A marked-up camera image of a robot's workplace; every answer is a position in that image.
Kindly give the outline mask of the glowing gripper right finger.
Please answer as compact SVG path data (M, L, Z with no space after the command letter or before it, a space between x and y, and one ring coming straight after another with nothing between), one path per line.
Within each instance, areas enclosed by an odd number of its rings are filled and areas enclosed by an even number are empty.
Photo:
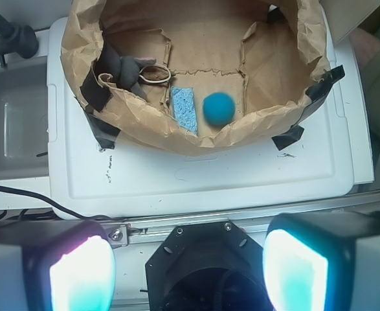
M276 215L263 276L275 310L380 310L380 211Z

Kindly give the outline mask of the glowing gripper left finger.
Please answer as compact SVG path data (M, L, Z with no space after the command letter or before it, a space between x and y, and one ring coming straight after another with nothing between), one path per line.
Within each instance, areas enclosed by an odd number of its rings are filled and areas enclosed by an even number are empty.
M115 256L95 221L0 221L0 310L109 310Z

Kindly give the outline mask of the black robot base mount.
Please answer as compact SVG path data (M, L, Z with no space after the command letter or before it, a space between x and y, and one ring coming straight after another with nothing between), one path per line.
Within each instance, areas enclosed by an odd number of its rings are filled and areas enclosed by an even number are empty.
M272 310L262 257L230 221L177 226L145 264L150 310Z

